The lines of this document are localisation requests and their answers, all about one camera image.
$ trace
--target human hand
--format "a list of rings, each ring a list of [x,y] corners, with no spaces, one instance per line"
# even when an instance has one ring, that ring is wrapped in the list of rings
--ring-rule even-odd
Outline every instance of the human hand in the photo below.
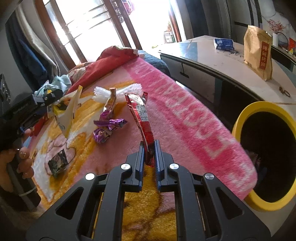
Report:
[[[23,141],[25,141],[31,134],[31,130],[25,131]],[[13,192],[13,185],[6,170],[7,163],[11,162],[15,156],[15,150],[9,149],[0,152],[0,186],[7,192]],[[23,179],[31,178],[34,175],[32,168],[32,160],[29,158],[30,151],[26,147],[19,150],[19,156],[22,161],[17,167],[17,172],[22,173]]]

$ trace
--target tabletop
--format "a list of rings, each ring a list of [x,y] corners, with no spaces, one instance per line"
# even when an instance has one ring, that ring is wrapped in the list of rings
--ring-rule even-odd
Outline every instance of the tabletop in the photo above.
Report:
[[[214,37],[201,36],[180,43],[162,45],[160,53],[185,58],[196,64],[203,64],[245,86],[265,101],[276,103],[296,119],[296,87],[283,70],[283,66],[272,59],[272,79],[264,81],[248,65],[244,64],[244,46],[234,42],[236,54],[216,50]],[[288,91],[291,97],[282,94],[279,87]]]

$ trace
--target yellow rim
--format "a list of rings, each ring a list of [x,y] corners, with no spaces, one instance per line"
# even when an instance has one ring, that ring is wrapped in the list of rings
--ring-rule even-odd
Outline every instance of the yellow rim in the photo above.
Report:
[[[287,123],[294,136],[296,137],[296,124],[293,118],[281,107],[276,104],[259,101],[248,105],[239,115],[237,121],[234,124],[232,135],[240,142],[242,127],[245,121],[253,114],[257,112],[270,112]],[[246,203],[257,211],[275,211],[281,209],[287,205],[296,194],[296,180],[294,181],[289,192],[280,200],[276,202],[266,202],[261,199],[254,190],[252,190],[245,198]]]

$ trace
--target silver screw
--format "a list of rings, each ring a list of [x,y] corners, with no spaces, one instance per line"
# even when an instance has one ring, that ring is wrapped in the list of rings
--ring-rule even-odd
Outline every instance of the silver screw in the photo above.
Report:
[[[170,164],[170,168],[173,170],[177,170],[179,168],[179,165],[176,163],[172,163],[172,164]]]
[[[130,165],[130,164],[127,164],[127,163],[125,163],[125,164],[122,164],[120,167],[121,167],[121,169],[122,169],[122,170],[128,170],[128,169],[130,169],[130,168],[131,168],[131,165]]]
[[[95,174],[93,174],[93,173],[88,173],[88,174],[86,174],[85,175],[85,179],[86,180],[93,180],[94,178],[95,178]]]
[[[215,177],[215,176],[214,176],[212,173],[206,173],[206,174],[205,174],[205,178],[208,179],[208,180],[213,180],[214,177]]]

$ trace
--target brown paper bag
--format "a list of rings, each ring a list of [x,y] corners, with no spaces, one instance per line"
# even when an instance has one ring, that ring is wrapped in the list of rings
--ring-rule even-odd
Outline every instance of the brown paper bag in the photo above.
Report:
[[[256,26],[248,26],[244,35],[244,62],[262,79],[270,80],[272,36]]]

